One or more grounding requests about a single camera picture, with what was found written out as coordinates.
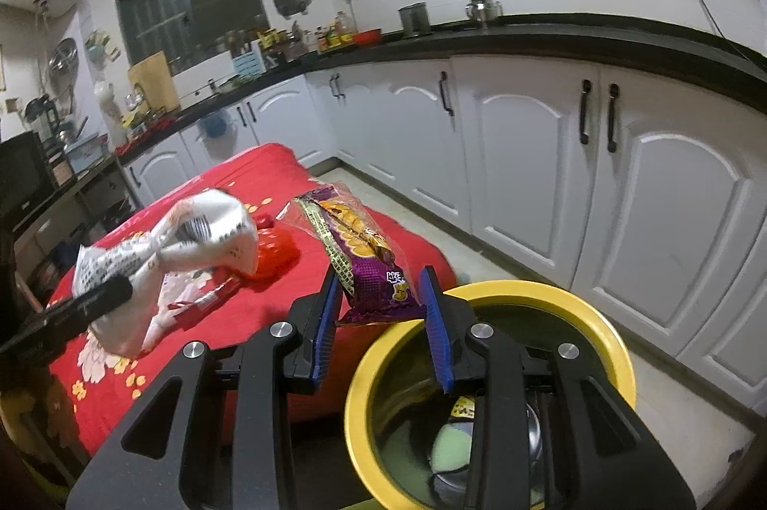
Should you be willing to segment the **red plastic bag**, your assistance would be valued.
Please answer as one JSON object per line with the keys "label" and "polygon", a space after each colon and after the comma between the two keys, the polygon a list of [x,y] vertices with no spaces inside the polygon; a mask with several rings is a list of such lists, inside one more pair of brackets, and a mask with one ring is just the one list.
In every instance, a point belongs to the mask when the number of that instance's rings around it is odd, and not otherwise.
{"label": "red plastic bag", "polygon": [[261,228],[254,270],[246,278],[253,281],[279,279],[298,263],[299,258],[298,245],[285,227]]}

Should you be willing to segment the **white printed plastic bag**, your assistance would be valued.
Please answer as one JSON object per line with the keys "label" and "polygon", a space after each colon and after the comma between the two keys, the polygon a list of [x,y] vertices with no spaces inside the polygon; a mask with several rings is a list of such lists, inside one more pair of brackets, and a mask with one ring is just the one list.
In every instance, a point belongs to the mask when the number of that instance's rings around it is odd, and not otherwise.
{"label": "white printed plastic bag", "polygon": [[71,292],[80,296],[113,276],[125,276],[128,302],[90,323],[88,331],[109,354],[135,358],[156,345],[169,315],[161,287],[172,272],[224,267],[256,274],[257,233],[246,206],[229,193],[207,189],[176,202],[150,231],[111,249],[84,246]]}

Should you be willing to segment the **purple snack wrapper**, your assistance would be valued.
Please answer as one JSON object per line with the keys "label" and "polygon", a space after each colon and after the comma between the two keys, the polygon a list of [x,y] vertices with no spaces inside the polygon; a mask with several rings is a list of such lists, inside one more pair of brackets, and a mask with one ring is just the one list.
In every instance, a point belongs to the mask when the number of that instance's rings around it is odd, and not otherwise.
{"label": "purple snack wrapper", "polygon": [[378,325],[424,316],[396,246],[343,183],[292,197],[278,219],[320,241],[345,292],[342,325]]}

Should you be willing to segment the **yellow paper box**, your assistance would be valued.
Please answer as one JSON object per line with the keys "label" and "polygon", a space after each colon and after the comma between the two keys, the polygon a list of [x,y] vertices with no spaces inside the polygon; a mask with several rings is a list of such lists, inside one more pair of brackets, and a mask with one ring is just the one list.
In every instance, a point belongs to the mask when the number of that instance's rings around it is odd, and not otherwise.
{"label": "yellow paper box", "polygon": [[451,407],[450,418],[455,420],[475,419],[476,402],[473,397],[460,396]]}

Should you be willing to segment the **green mesh scrub sponge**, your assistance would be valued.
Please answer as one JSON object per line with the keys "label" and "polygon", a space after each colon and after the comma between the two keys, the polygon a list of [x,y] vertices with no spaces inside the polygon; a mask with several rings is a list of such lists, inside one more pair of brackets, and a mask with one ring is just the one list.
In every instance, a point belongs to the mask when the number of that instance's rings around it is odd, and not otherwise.
{"label": "green mesh scrub sponge", "polygon": [[434,475],[462,471],[471,462],[473,423],[468,420],[446,423],[435,436],[429,455]]}

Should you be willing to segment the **yellow rimmed trash bin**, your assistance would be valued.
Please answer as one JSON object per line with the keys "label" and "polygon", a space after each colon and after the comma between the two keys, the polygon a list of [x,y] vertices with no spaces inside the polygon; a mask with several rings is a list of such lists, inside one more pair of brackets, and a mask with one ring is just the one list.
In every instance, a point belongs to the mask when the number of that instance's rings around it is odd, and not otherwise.
{"label": "yellow rimmed trash bin", "polygon": [[[526,280],[460,285],[449,290],[449,294],[468,301],[483,321],[490,318],[493,310],[508,318],[517,310],[533,309],[566,322],[593,348],[616,391],[630,407],[636,406],[636,377],[623,339],[606,316],[575,294]],[[372,496],[363,505],[366,509],[421,509],[424,506],[386,472],[374,445],[373,433],[373,424],[378,422],[373,407],[376,392],[384,385],[385,372],[408,343],[423,333],[424,323],[420,321],[396,323],[388,328],[361,358],[347,393],[346,445],[358,477]]]}

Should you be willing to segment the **black microwave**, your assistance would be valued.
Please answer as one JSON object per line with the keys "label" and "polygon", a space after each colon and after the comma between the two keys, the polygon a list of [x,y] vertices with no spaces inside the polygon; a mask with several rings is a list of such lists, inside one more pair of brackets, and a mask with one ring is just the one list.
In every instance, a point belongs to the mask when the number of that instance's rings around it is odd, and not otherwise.
{"label": "black microwave", "polygon": [[21,219],[56,192],[38,135],[27,131],[1,143],[1,218]]}

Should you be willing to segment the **wooden cutting board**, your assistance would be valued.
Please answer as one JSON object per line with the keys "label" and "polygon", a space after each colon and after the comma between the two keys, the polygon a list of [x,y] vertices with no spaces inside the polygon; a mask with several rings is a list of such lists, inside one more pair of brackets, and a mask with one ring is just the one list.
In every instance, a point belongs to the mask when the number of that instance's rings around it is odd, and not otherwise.
{"label": "wooden cutting board", "polygon": [[174,112],[181,107],[165,53],[160,50],[128,68],[128,82],[152,110]]}

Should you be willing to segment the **red bowl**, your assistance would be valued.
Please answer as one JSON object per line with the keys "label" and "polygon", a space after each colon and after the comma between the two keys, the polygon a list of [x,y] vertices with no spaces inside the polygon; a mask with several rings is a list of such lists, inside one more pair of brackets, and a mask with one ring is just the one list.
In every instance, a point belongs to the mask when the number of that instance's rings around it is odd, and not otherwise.
{"label": "red bowl", "polygon": [[383,38],[381,28],[373,28],[373,30],[356,32],[354,44],[359,48],[372,48],[372,46],[380,45]]}

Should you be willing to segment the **grey metal canister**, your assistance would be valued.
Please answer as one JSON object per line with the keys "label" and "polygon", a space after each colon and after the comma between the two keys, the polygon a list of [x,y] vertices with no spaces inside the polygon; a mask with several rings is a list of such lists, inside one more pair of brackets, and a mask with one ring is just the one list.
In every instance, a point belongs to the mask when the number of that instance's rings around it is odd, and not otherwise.
{"label": "grey metal canister", "polygon": [[403,36],[406,39],[431,34],[428,7],[425,2],[415,2],[415,4],[402,6],[398,10],[398,14],[400,23],[402,23]]}

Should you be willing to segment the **steel teapot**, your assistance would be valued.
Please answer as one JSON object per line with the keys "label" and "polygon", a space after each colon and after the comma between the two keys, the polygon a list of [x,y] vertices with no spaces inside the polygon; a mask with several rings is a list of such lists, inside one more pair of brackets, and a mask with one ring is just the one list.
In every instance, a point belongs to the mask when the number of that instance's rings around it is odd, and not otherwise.
{"label": "steel teapot", "polygon": [[502,4],[497,0],[469,0],[464,10],[467,18],[481,28],[489,28],[503,17]]}

